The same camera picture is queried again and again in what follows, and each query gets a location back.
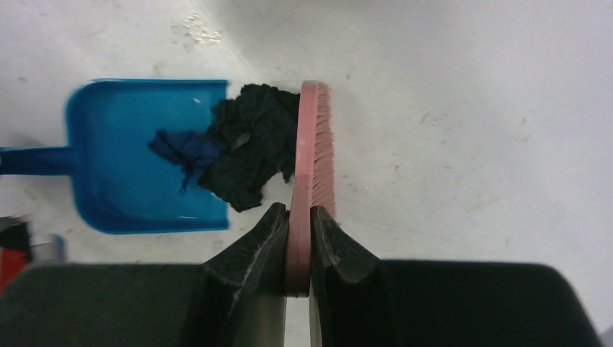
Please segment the small blue paper scrap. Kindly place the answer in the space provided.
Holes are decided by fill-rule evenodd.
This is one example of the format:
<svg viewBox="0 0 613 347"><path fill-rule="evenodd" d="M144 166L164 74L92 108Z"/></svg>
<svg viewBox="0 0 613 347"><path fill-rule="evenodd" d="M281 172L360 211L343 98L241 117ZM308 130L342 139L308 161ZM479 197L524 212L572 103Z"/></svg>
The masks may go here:
<svg viewBox="0 0 613 347"><path fill-rule="evenodd" d="M207 173L229 151L230 145L204 132L160 129L147 147L162 159L180 167L184 178L179 193L184 194L189 183Z"/></svg>

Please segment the pink hand brush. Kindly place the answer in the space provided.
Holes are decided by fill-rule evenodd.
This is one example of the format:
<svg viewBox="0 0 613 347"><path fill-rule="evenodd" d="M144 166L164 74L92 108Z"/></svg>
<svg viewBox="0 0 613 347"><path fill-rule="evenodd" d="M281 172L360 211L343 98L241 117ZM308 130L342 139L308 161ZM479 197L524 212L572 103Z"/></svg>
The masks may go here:
<svg viewBox="0 0 613 347"><path fill-rule="evenodd" d="M296 138L294 188L288 215L285 292L307 297L311 276L311 208L336 214L334 135L330 90L319 81L301 86Z"/></svg>

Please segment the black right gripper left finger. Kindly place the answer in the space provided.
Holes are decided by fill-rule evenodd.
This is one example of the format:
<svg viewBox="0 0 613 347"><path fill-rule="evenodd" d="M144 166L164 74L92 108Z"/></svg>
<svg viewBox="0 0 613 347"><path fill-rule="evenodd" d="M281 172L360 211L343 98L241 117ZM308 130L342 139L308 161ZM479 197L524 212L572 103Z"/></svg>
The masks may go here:
<svg viewBox="0 0 613 347"><path fill-rule="evenodd" d="M282 346L287 220L271 205L201 265L29 267L1 297L1 344Z"/></svg>

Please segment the blue plastic dustpan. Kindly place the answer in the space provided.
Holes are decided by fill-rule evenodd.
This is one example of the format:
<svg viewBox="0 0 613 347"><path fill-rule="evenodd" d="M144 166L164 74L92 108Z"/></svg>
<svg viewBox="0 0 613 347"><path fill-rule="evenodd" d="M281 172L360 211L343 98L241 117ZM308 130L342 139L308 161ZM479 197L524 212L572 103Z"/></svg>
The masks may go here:
<svg viewBox="0 0 613 347"><path fill-rule="evenodd" d="M82 219L107 234L228 228L222 199L148 147L159 129L203 131L226 80L97 79L67 101L65 147L4 147L3 175L68 176Z"/></svg>

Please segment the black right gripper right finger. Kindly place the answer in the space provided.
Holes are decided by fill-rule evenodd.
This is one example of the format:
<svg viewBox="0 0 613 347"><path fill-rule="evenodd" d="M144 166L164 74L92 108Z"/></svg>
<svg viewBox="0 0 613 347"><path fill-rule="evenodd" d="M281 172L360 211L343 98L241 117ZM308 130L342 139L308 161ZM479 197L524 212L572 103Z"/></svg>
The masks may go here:
<svg viewBox="0 0 613 347"><path fill-rule="evenodd" d="M382 260L311 210L313 346L600 346L546 265Z"/></svg>

